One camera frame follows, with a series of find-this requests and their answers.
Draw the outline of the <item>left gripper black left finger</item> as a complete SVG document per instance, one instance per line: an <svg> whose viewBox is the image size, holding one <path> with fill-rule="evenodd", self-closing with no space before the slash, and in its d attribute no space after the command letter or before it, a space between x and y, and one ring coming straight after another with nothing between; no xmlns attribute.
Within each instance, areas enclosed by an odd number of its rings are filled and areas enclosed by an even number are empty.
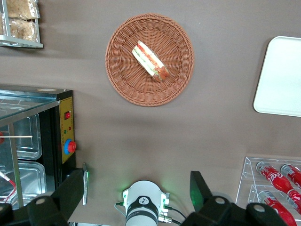
<svg viewBox="0 0 301 226"><path fill-rule="evenodd" d="M68 220L83 198L83 170L73 171L51 194L41 194L25 207L13 210L7 203L0 205L2 226L67 226Z"/></svg>

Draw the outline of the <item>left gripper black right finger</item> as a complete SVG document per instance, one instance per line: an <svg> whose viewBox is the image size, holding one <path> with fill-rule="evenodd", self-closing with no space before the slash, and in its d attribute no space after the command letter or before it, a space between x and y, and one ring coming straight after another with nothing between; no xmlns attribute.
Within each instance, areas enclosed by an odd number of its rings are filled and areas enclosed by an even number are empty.
<svg viewBox="0 0 301 226"><path fill-rule="evenodd" d="M183 226L285 226L270 206L248 204L245 209L223 196L214 196L199 171L190 172L190 199L194 207Z"/></svg>

